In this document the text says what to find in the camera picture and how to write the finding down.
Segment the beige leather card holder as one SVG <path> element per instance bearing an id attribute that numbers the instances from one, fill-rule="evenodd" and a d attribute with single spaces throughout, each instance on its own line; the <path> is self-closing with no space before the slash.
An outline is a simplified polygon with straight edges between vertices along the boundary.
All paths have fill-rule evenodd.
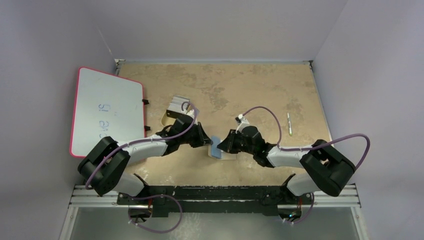
<path id="1" fill-rule="evenodd" d="M 210 148 L 210 145 L 208 146 L 208 153 L 207 153 L 208 156 L 210 157 L 210 155 L 209 155 L 209 148 Z M 223 150 L 221 150 L 221 153 L 222 153 L 222 158 L 221 159 L 216 159 L 216 158 L 213 158 L 213 157 L 211 157 L 211 158 L 213 158 L 215 160 L 220 160 L 220 161 L 236 160 L 237 159 L 237 154 L 227 153 L 227 152 L 225 152 Z"/>

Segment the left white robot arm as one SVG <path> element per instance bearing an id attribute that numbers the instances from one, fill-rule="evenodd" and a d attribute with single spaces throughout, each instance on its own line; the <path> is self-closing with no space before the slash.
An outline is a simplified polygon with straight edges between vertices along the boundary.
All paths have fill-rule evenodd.
<path id="1" fill-rule="evenodd" d="M 111 136 L 103 137 L 80 162 L 77 171 L 87 187 L 99 196 L 111 191 L 128 194 L 138 205 L 146 203 L 149 191 L 146 182 L 136 174 L 125 173 L 128 164 L 150 157 L 167 156 L 181 145 L 199 148 L 211 145 L 200 122 L 190 115 L 179 116 L 172 125 L 155 134 L 123 145 Z"/>

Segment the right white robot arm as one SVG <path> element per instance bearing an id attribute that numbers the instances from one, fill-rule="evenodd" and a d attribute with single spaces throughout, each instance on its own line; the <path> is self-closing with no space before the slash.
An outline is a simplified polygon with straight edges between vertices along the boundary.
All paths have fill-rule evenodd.
<path id="1" fill-rule="evenodd" d="M 241 131 L 231 129 L 217 148 L 228 154 L 251 154 L 262 167 L 303 168 L 305 173 L 294 174 L 283 183 L 280 196 L 288 204 L 315 191 L 337 197 L 356 170 L 347 157 L 323 139 L 311 146 L 283 151 L 276 144 L 266 142 L 255 126 L 247 126 Z"/>

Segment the blue credit card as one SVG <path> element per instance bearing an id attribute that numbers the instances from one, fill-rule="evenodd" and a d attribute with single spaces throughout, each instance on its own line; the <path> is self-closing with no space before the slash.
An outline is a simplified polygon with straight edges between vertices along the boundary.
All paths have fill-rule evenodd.
<path id="1" fill-rule="evenodd" d="M 218 148 L 221 139 L 218 136 L 211 136 L 212 144 L 209 146 L 209 156 L 215 159 L 222 158 L 222 150 Z"/>

